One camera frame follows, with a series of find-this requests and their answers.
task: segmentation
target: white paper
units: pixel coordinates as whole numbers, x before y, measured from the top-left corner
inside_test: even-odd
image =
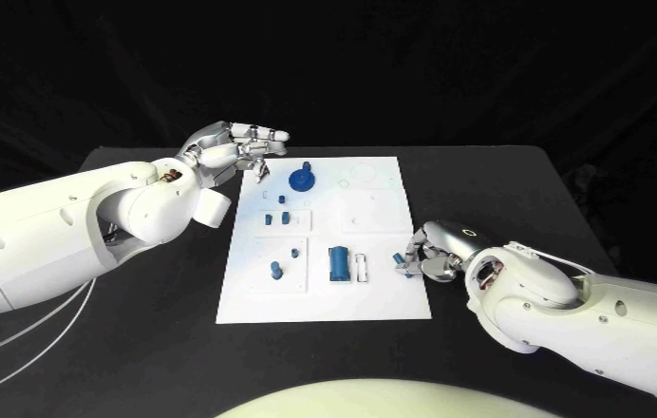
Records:
[[[314,187],[295,192],[288,176],[304,161]],[[394,272],[393,254],[403,253],[413,234],[397,159],[269,159],[266,164],[260,184],[250,172],[243,176],[216,323],[430,318],[422,276]],[[289,225],[278,221],[283,211]],[[328,248],[338,245],[348,250],[350,282],[328,280]],[[357,254],[366,256],[366,283],[357,282]],[[279,280],[270,278],[272,261],[283,270]]]

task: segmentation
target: white sheet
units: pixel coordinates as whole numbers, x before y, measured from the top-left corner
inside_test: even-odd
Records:
[[[304,161],[315,183],[299,193],[288,176]],[[403,252],[413,234],[397,159],[266,163],[270,174],[260,184],[250,172],[243,176],[216,323],[430,318],[423,278],[394,272],[393,254]],[[282,211],[289,211],[289,225],[279,222]],[[268,226],[265,214],[273,218]],[[292,245],[298,258],[291,258]],[[348,249],[351,281],[335,283],[328,248],[338,245]],[[355,280],[357,254],[366,255],[367,283]],[[283,270],[281,280],[270,278],[272,261]]]

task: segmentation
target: blue piece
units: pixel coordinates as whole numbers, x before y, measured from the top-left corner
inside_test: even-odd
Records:
[[[403,264],[404,261],[403,261],[403,257],[400,256],[400,254],[393,254],[393,260],[394,260],[394,263],[396,264]],[[413,275],[412,274],[404,274],[406,278],[410,278]]]
[[[273,261],[270,263],[270,276],[273,280],[278,280],[283,276],[283,270],[281,269],[281,265],[278,264],[278,261]]]
[[[289,174],[289,187],[295,192],[307,192],[315,185],[315,175],[311,164],[304,161],[304,166]]]
[[[331,282],[348,282],[348,251],[345,247],[331,247],[328,257],[331,259],[331,274],[328,276]]]

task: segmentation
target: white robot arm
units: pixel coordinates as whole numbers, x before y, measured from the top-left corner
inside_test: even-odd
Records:
[[[173,240],[190,219],[216,228],[230,200],[210,187],[237,169],[256,181],[288,133],[217,122],[174,158],[128,162],[0,194],[0,313],[60,295]],[[116,227],[99,232],[98,218]]]
[[[547,257],[579,270],[569,277]],[[657,394],[657,285],[599,275],[517,242],[495,247],[471,227],[430,221],[396,255],[396,271],[446,282],[462,271],[468,309],[511,350],[540,347],[585,371]]]

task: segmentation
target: white round object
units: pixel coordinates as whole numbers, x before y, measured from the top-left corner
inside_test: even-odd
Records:
[[[472,389],[383,379],[338,380],[283,389],[219,416],[221,418],[556,417],[537,408]]]

